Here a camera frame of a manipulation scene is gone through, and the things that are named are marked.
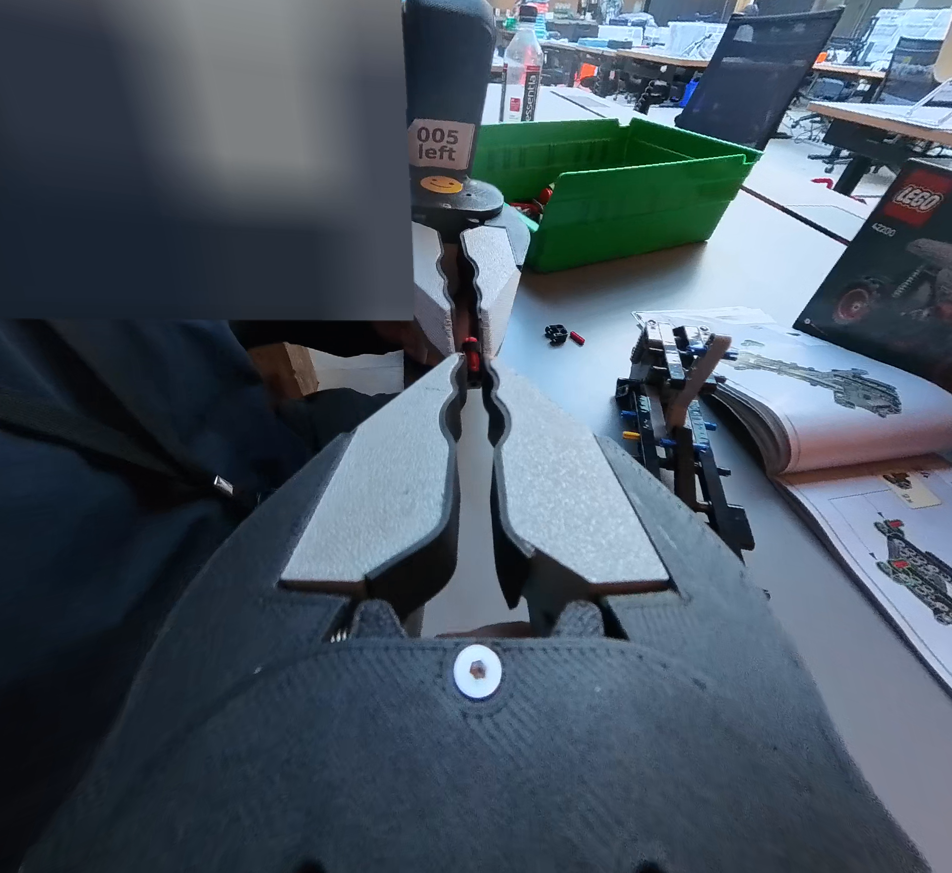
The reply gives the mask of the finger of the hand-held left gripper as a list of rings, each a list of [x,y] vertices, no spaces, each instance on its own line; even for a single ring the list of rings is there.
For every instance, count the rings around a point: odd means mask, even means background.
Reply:
[[[435,229],[412,223],[414,318],[422,334],[441,358],[452,356],[454,303],[443,270],[444,246]]]
[[[479,226],[462,232],[462,252],[472,272],[475,324],[482,355],[495,359],[504,343],[521,272],[506,229]]]

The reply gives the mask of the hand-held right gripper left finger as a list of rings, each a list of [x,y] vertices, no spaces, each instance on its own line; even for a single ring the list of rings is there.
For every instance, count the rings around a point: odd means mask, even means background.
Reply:
[[[457,564],[465,359],[446,358],[357,427],[282,571],[283,586],[422,609]]]

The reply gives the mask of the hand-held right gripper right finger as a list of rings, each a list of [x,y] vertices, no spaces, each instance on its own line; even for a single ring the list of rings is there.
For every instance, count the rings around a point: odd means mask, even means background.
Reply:
[[[502,362],[486,367],[490,513],[506,604],[551,631],[574,602],[665,591],[670,576],[591,430]]]

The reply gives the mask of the black lego chassis assembly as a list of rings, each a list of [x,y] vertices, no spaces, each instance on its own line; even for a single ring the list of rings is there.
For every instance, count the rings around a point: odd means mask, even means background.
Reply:
[[[658,479],[668,474],[674,494],[739,557],[755,547],[742,507],[728,502],[710,433],[716,428],[701,406],[725,382],[717,372],[739,354],[728,335],[707,326],[679,325],[637,315],[639,337],[626,377],[616,382],[615,404],[623,439],[634,458]]]

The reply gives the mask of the black lego set box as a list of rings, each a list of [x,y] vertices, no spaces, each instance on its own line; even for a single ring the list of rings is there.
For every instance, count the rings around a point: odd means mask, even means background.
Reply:
[[[951,171],[909,160],[793,328],[951,391]]]

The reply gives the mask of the clear water bottle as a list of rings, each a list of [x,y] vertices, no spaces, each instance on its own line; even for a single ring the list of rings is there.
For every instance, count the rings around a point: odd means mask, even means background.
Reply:
[[[520,7],[517,28],[504,53],[501,121],[506,124],[535,119],[543,65],[543,49],[536,34],[537,18],[534,5]]]

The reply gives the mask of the green plastic bin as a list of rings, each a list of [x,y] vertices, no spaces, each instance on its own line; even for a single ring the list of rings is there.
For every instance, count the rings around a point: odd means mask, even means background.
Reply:
[[[708,241],[762,152],[632,118],[483,126],[475,178],[510,206],[552,194],[524,264],[563,272]]]

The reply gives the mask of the open instruction booklet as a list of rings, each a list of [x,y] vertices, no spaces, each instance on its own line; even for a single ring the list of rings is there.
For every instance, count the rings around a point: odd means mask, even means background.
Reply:
[[[753,308],[634,311],[643,331],[730,337],[712,394],[768,476],[951,685],[951,397]]]

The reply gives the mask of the person's dark blue clothing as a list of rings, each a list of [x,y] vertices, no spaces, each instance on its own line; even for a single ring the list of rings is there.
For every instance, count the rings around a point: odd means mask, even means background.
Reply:
[[[190,580],[387,403],[272,396],[248,350],[279,343],[427,356],[411,321],[2,319],[2,871],[77,785]]]

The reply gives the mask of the black mesh office chair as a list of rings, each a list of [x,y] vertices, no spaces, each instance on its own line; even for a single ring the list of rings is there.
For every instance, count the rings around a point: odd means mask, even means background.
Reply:
[[[762,151],[842,12],[732,14],[675,126]]]

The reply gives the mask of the wooden background desk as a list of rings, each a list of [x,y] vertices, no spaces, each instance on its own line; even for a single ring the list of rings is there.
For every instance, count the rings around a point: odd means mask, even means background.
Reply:
[[[943,125],[940,124],[939,120],[944,115],[941,109],[923,108],[911,112],[909,108],[899,105],[879,107],[874,104],[823,101],[810,102],[807,109],[830,120],[951,147],[950,118]]]

